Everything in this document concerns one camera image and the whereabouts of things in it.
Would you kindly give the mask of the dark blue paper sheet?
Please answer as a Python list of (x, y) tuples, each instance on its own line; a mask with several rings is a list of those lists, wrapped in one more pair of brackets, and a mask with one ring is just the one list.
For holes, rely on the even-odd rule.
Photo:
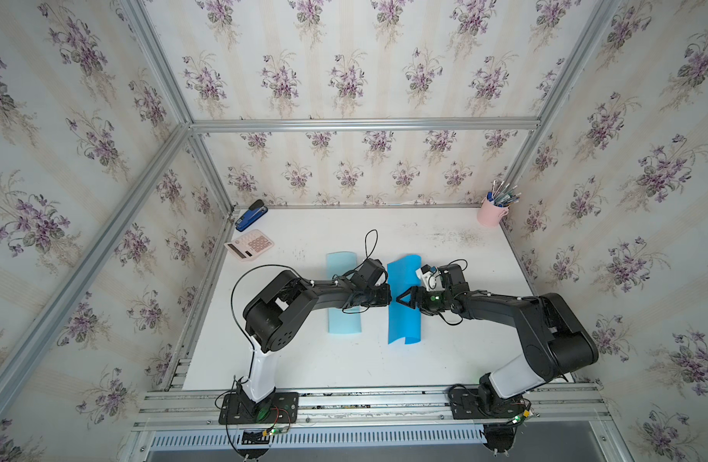
[(411, 288), (421, 287), (417, 270), (421, 256), (407, 255), (387, 266), (392, 302), (388, 308), (388, 343), (413, 345), (421, 342), (421, 312), (409, 306)]

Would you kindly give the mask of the light blue paper sheet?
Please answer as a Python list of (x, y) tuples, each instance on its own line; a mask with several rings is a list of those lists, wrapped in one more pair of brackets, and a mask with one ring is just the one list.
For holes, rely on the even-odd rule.
[[(357, 265), (357, 255), (350, 251), (328, 253), (326, 255), (326, 276), (343, 275)], [(331, 335), (354, 335), (362, 332), (361, 316), (358, 312), (346, 314), (342, 309), (328, 310), (327, 332)]]

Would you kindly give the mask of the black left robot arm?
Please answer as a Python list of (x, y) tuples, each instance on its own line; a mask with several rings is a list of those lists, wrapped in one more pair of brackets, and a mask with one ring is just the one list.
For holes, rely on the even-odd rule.
[(276, 354), (292, 342), (311, 313), (333, 309), (350, 316), (386, 307), (391, 301), (388, 273), (379, 265), (363, 265), (329, 280), (306, 279), (291, 269), (282, 271), (242, 312), (243, 330), (253, 348), (242, 392), (253, 404), (274, 394)]

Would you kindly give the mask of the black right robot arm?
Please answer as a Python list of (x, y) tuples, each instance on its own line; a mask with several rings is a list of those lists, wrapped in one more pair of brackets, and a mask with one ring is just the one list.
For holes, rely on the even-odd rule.
[(600, 357), (592, 336), (556, 293), (519, 298), (487, 291), (428, 292), (414, 287), (397, 296), (396, 302), (427, 316), (450, 311), (464, 321), (490, 321), (516, 330), (522, 353), (500, 369), (483, 375), (471, 391), (486, 414), (495, 415), (499, 406), (567, 373), (591, 366)]

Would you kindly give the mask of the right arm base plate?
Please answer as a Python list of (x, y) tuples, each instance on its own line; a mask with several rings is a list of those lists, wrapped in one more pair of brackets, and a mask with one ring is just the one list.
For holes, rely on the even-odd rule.
[(456, 384), (446, 391), (454, 420), (493, 419), (521, 423), (530, 416), (530, 402), (522, 396), (500, 398), (489, 387)]

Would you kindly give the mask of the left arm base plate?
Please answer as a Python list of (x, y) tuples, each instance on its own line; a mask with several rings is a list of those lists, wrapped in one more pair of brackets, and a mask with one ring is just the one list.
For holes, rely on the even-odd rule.
[(219, 425), (287, 425), (297, 420), (300, 394), (273, 392), (261, 402), (253, 402), (242, 390), (223, 395)]

